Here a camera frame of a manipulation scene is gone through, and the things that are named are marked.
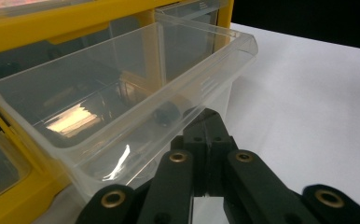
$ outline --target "yellow drawer frame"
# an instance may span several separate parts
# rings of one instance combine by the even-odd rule
[[[0,52],[42,40],[61,43],[107,28],[110,21],[176,3],[176,0],[97,0],[17,17],[0,18]],[[218,12],[217,25],[229,27],[233,0]],[[21,133],[0,115],[7,139],[30,162],[31,172],[0,195],[0,223],[30,223],[46,211],[69,180],[63,169],[38,148],[28,148]]]

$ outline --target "brass screw insert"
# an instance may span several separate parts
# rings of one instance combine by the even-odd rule
[[[239,152],[236,154],[236,160],[249,162],[253,160],[253,156],[247,152]]]
[[[121,205],[125,201],[125,193],[121,190],[107,192],[101,199],[103,207],[113,208]]]
[[[183,162],[187,159],[187,155],[181,152],[175,152],[169,159],[174,162]]]
[[[316,191],[314,196],[321,203],[333,208],[341,208],[345,205],[345,202],[340,198],[340,196],[330,190],[319,189]]]

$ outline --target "white table surface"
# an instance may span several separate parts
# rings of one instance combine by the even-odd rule
[[[292,190],[317,183],[360,204],[360,49],[231,24],[256,37],[256,61],[234,82],[226,123]],[[227,223],[220,199],[196,201],[194,223]],[[73,187],[35,223],[70,223]]]

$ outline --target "black background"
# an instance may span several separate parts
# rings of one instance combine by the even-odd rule
[[[232,22],[360,48],[356,0],[235,0]]]

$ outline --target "plastic drawer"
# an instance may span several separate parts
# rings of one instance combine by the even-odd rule
[[[251,35],[150,16],[151,25],[0,79],[0,112],[64,164],[85,199],[149,178],[203,108],[226,106],[237,71],[257,54]]]

